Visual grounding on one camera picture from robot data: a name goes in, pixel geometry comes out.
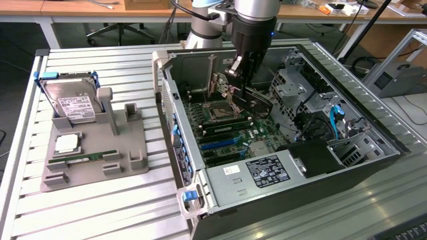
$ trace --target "hard drive label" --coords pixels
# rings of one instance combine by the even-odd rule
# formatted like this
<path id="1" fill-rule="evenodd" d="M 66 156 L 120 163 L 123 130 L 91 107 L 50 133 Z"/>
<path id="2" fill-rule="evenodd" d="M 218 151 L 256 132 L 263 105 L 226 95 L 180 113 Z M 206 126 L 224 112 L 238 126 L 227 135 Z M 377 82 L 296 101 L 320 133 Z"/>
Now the hard drive label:
<path id="1" fill-rule="evenodd" d="M 246 166 L 260 189 L 291 179 L 278 155 L 247 161 Z"/>
<path id="2" fill-rule="evenodd" d="M 95 118 L 95 111 L 88 96 L 64 97 L 58 100 L 70 120 Z"/>

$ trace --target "motherboard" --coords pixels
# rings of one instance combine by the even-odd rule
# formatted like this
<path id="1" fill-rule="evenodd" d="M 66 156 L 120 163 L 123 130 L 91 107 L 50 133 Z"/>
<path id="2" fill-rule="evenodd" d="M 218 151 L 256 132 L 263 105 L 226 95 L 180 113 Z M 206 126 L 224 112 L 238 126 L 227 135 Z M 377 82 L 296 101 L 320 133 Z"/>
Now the motherboard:
<path id="1" fill-rule="evenodd" d="M 208 167 L 274 153 L 290 143 L 270 116 L 258 117 L 220 95 L 187 101 L 184 108 Z"/>

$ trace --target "floor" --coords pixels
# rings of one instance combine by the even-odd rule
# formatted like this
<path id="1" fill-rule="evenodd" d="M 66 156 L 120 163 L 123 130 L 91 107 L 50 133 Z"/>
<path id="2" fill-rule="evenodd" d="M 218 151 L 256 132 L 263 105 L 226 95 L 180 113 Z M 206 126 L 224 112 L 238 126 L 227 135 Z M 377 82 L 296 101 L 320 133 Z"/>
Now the floor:
<path id="1" fill-rule="evenodd" d="M 274 36 L 275 39 L 292 39 L 292 38 L 311 38 L 316 39 L 328 51 L 332 51 L 338 44 L 339 38 L 343 33 L 335 26 L 322 26 L 315 24 L 308 26 L 307 24 L 286 24 L 283 32 L 278 32 Z M 55 25 L 56 32 L 60 38 L 63 48 L 88 48 L 91 47 L 84 33 L 84 27 L 82 23 L 58 23 Z M 103 28 L 102 23 L 91 23 L 90 29 L 92 31 Z M 146 31 L 148 31 L 156 39 L 160 38 L 163 23 L 146 23 Z M 180 26 L 179 31 L 190 30 L 190 26 Z M 170 43 L 178 42 L 178 29 L 176 24 L 171 29 L 174 38 L 170 38 Z M 119 32 L 111 31 L 102 36 L 95 37 L 99 47 L 108 47 L 118 45 Z M 150 44 L 150 40 L 143 39 L 138 34 L 126 32 L 123 36 L 123 45 L 146 45 Z M 30 73 L 26 70 L 31 70 L 34 57 L 31 54 L 38 49 L 48 49 L 50 45 L 46 41 L 44 34 L 40 26 L 36 23 L 0 23 L 0 73 L 2 73 L 2 88 L 0 88 L 0 130 L 7 132 L 3 144 L 0 145 L 0 156 L 8 152 L 12 145 L 14 133 L 16 129 L 16 123 L 20 115 L 20 106 L 24 99 L 26 87 L 30 80 Z M 358 48 L 349 59 L 359 56 L 366 56 L 367 52 Z M 0 158 L 0 171 L 4 170 L 7 164 L 7 156 Z"/>

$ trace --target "blue pcie slot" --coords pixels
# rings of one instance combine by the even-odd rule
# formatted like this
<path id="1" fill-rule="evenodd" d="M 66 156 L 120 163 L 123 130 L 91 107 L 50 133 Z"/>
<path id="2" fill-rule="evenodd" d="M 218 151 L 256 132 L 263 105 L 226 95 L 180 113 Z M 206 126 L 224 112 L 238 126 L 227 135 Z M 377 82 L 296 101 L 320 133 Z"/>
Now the blue pcie slot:
<path id="1" fill-rule="evenodd" d="M 218 148 L 222 148 L 222 147 L 226 147 L 226 146 L 230 146 L 230 145 L 236 145 L 238 144 L 238 141 L 239 141 L 239 138 L 240 137 L 236 137 L 231 140 L 227 140 L 227 141 L 220 141 L 220 142 L 216 142 L 216 143 L 211 143 L 211 144 L 206 144 L 200 147 L 202 150 L 211 150 L 211 149 L 218 149 Z"/>

